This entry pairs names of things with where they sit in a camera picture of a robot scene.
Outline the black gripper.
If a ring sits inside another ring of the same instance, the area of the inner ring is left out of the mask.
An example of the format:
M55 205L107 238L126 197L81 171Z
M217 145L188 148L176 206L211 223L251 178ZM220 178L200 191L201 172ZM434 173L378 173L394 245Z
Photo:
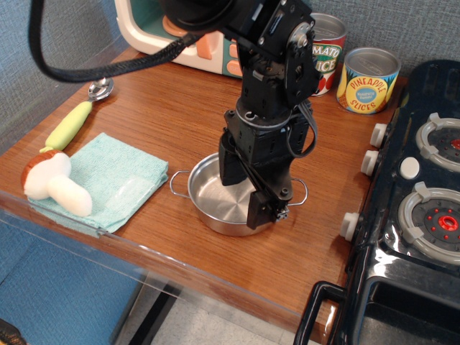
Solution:
M276 117L259 116L243 107L224 114L226 126L218 150L223 186L250 180L247 226L256 230L287 217L293 198L290 166L310 153L304 147L310 114L304 108Z

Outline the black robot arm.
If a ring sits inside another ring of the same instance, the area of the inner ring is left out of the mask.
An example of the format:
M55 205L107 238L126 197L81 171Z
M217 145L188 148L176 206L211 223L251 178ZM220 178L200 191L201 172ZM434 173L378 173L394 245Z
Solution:
M237 46L241 95L225 113L218 162L225 186L250 180L246 225L284 217L293 197L290 166L318 135L309 98L321 74L313 59L314 19L301 1L162 1L188 34L221 32Z

